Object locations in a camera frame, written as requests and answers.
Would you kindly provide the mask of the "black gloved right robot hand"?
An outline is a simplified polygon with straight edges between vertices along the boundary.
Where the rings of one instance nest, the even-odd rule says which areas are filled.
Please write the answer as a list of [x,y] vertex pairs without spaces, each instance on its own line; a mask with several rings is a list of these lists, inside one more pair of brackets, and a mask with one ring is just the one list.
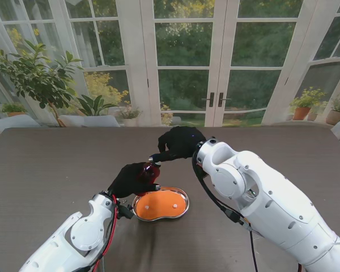
[[158,138],[159,153],[151,155],[150,161],[162,163],[190,158],[200,142],[206,142],[206,138],[196,127],[175,126]]

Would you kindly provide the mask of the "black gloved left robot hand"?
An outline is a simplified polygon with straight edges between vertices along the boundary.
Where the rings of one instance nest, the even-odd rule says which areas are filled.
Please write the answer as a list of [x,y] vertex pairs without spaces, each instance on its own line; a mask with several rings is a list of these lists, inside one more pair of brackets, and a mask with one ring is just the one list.
[[116,198],[125,198],[131,194],[142,194],[160,190],[160,185],[142,183],[138,180],[144,169],[145,162],[125,165],[108,188],[110,195]]

